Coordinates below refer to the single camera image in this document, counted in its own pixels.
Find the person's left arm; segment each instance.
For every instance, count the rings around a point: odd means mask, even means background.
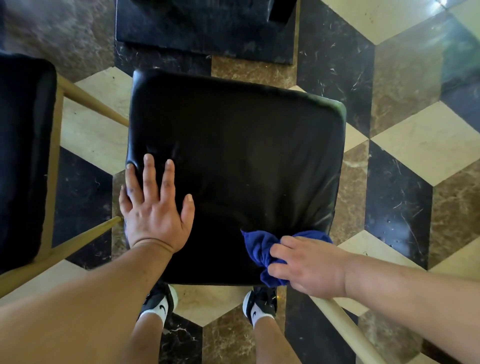
[[[160,198],[153,157],[145,156],[144,190],[127,167],[120,208],[131,249],[117,260],[38,296],[0,308],[3,363],[117,363],[142,303],[172,254],[186,243],[194,205],[175,206],[174,165],[165,167]]]

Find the geometric patterned floor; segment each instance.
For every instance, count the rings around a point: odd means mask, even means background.
[[[137,67],[302,89],[342,101],[347,140],[330,235],[341,248],[480,280],[480,3],[301,0],[293,66],[133,48],[114,41],[111,0],[0,1],[0,46],[47,58],[128,116]],[[55,242],[119,214],[127,128],[65,100]],[[69,260],[123,252],[122,227]],[[161,363],[254,363],[248,287],[177,286]],[[277,320],[302,363],[359,363],[315,304],[279,290]],[[456,361],[338,299],[388,363]]]

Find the sock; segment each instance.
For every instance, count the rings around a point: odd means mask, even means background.
[[[271,317],[272,319],[275,320],[275,318],[271,315],[271,314],[266,314],[265,312],[263,312],[260,307],[257,306],[257,304],[255,303],[252,307],[252,311],[251,311],[251,315],[250,317],[252,318],[252,325],[253,325],[253,328],[255,328],[255,323],[257,322],[257,320],[259,318],[262,318],[262,317]]]
[[[167,297],[165,296],[162,301],[156,306],[155,308],[152,308],[150,310],[143,311],[140,317],[145,315],[146,313],[152,313],[155,315],[160,316],[162,320],[162,326],[165,326],[165,320],[167,318],[167,312],[168,312],[168,301]]]

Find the chair leg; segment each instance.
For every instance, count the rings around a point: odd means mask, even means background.
[[[53,248],[51,250],[51,254],[47,256],[46,259],[34,261],[26,266],[3,273],[0,276],[0,298],[17,289],[22,284],[27,283],[29,280],[35,278],[40,273],[46,271],[48,268],[54,266],[61,260],[69,257],[119,222],[121,222],[121,218],[119,216],[111,218],[110,220],[105,221],[104,223],[95,226],[94,228],[87,230]]]
[[[63,111],[63,92],[57,88],[55,107],[53,110],[52,132],[50,134],[50,151],[48,157],[47,198],[45,200],[45,218],[40,249],[36,260],[44,259],[52,248],[53,222],[55,219],[55,196],[57,194],[57,179],[60,158],[60,134]]]
[[[128,120],[126,118],[109,108],[104,103],[98,101],[92,95],[85,92],[80,87],[67,80],[65,77],[62,77],[58,74],[57,80],[58,85],[62,88],[65,97],[68,97],[70,100],[75,101],[80,105],[99,113],[100,115],[106,116],[107,118],[128,127]]]
[[[346,343],[364,363],[386,364],[372,343],[334,300],[312,298]]]

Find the microfiber cloth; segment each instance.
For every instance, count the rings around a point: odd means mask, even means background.
[[[286,264],[285,260],[273,258],[270,255],[270,248],[273,244],[279,244],[280,240],[274,234],[261,230],[251,232],[242,231],[241,233],[245,239],[245,246],[250,259],[259,267],[265,268],[260,274],[261,281],[270,288],[287,285],[289,283],[288,280],[272,277],[268,274],[267,270],[268,266],[272,263]],[[327,234],[317,230],[302,231],[293,236],[303,236],[305,238],[323,240],[324,242],[332,243],[332,239],[330,239]]]

